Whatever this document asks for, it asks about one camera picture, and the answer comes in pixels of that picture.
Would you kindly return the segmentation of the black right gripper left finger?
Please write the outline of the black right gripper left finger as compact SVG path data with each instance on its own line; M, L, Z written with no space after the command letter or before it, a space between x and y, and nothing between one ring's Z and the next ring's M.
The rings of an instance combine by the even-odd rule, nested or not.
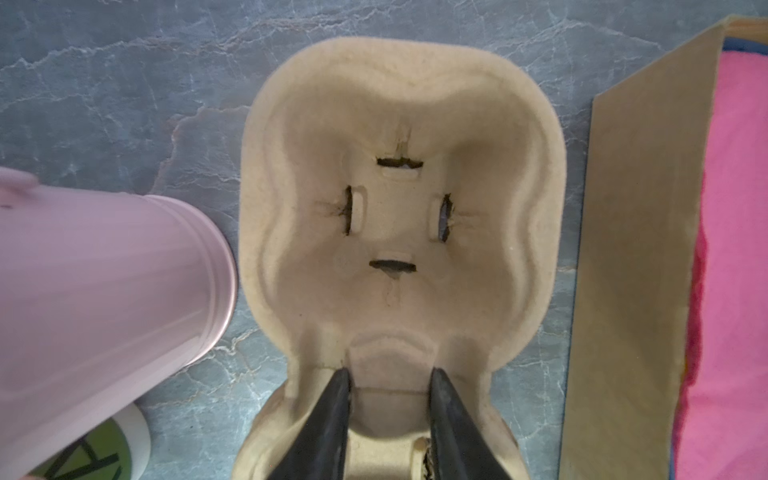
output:
M268 479L344 478L350 395L350 372L339 369L331 376L297 437Z

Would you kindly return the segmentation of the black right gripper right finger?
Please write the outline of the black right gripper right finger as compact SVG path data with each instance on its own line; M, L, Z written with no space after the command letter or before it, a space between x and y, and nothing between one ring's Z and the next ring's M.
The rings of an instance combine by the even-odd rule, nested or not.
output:
M434 368L429 393L435 479L511 480L464 406L447 373Z

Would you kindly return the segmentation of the paper cups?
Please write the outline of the paper cups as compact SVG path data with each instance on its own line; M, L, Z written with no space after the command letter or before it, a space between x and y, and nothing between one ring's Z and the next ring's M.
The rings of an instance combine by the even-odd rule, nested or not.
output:
M26 479L136 480L150 454L147 421L132 403L38 465Z

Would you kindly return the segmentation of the brown pulp cup carrier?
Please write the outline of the brown pulp cup carrier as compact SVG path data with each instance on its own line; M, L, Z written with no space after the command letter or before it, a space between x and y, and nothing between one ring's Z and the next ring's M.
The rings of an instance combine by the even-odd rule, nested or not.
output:
M236 479L266 479L331 376L351 376L345 479L426 479L443 369L493 455L528 477L490 399L531 341L557 267L566 183L558 116L495 54L367 37L289 58L247 117L239 268L286 381Z

